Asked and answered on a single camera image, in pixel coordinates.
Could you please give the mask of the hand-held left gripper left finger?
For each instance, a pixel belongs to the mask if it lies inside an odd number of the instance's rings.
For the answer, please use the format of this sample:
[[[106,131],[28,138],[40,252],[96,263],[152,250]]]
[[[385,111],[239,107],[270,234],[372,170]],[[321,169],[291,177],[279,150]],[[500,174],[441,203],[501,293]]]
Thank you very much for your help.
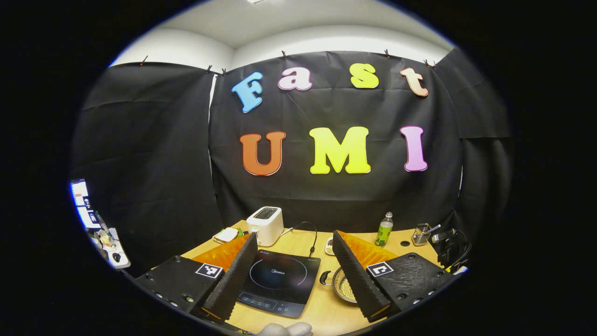
[[[224,323],[232,314],[256,254],[256,234],[247,234],[195,258],[171,257],[134,283],[181,311]]]

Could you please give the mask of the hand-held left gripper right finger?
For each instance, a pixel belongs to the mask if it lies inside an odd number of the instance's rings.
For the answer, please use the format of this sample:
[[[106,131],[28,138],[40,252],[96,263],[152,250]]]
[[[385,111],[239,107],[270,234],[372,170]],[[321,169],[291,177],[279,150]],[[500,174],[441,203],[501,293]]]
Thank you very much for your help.
[[[333,251],[369,322],[421,305],[460,279],[408,252],[401,256],[347,232],[333,232]]]

